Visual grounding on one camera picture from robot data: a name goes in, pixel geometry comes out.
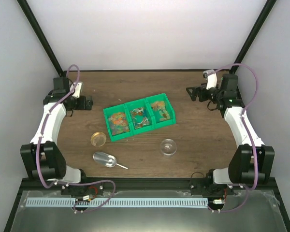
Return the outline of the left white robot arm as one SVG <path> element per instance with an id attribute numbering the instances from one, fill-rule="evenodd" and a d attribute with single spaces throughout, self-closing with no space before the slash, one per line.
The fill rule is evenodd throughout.
<path id="1" fill-rule="evenodd" d="M 89 183 L 82 179 L 82 170 L 67 165 L 57 142 L 60 126 L 67 112 L 90 111 L 91 96 L 81 94 L 83 83 L 72 83 L 67 77 L 53 80 L 54 88 L 43 100 L 43 116 L 29 144 L 22 145 L 20 155 L 30 180 L 72 184 L 78 195 L 88 192 Z"/>

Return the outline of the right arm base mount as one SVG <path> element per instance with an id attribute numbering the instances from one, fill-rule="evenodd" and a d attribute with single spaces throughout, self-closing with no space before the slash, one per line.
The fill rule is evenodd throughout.
<path id="1" fill-rule="evenodd" d="M 213 177 L 213 169 L 208 173 L 193 172 L 189 180 L 189 189 L 191 194 L 195 195 L 228 195 L 234 194 L 234 191 L 226 185 L 215 184 Z"/>

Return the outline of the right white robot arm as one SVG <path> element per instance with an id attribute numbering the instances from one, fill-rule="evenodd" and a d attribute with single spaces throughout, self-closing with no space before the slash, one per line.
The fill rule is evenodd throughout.
<path id="1" fill-rule="evenodd" d="M 199 87 L 186 89 L 192 101 L 208 102 L 216 105 L 221 116 L 228 123 L 234 136 L 237 150 L 227 168 L 212 169 L 208 172 L 209 180 L 205 189 L 215 195 L 222 190 L 222 185 L 267 184 L 275 157 L 271 146 L 266 146 L 256 134 L 247 118 L 244 102 L 238 97 L 238 76 L 224 74 L 218 83 L 213 70 L 203 72 L 205 83 Z"/>

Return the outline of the green bin popsicle candies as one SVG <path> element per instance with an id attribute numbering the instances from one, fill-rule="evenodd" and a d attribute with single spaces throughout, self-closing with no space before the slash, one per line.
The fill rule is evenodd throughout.
<path id="1" fill-rule="evenodd" d="M 175 111 L 165 93 L 146 97 L 155 129 L 176 123 Z"/>

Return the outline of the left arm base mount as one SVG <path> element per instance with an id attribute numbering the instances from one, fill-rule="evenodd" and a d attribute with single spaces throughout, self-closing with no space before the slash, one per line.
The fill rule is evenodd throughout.
<path id="1" fill-rule="evenodd" d="M 102 195 L 103 194 L 103 184 L 91 184 L 88 186 L 74 186 L 69 185 L 65 189 L 61 190 L 61 195 L 83 197 L 86 195 Z"/>

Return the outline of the green bin lollipops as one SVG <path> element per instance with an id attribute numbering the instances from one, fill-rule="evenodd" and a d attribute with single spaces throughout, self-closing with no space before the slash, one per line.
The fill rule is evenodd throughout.
<path id="1" fill-rule="evenodd" d="M 125 106 L 128 110 L 133 135 L 154 130 L 154 115 L 145 98 L 127 102 Z"/>

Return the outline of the metal scoop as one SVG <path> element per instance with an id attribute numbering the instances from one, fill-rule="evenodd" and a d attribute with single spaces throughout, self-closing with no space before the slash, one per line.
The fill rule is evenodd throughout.
<path id="1" fill-rule="evenodd" d="M 128 167 L 123 166 L 117 162 L 116 157 L 114 157 L 113 155 L 109 155 L 105 152 L 101 152 L 101 151 L 95 152 L 93 154 L 93 159 L 95 162 L 102 164 L 103 166 L 108 167 L 108 168 L 119 166 L 121 168 L 128 170 Z"/>

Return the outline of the green bin star gummies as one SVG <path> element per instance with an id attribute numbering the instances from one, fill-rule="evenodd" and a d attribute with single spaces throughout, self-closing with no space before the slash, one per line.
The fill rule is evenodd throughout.
<path id="1" fill-rule="evenodd" d="M 112 142 L 133 136 L 132 121 L 124 104 L 103 109 L 104 118 Z"/>

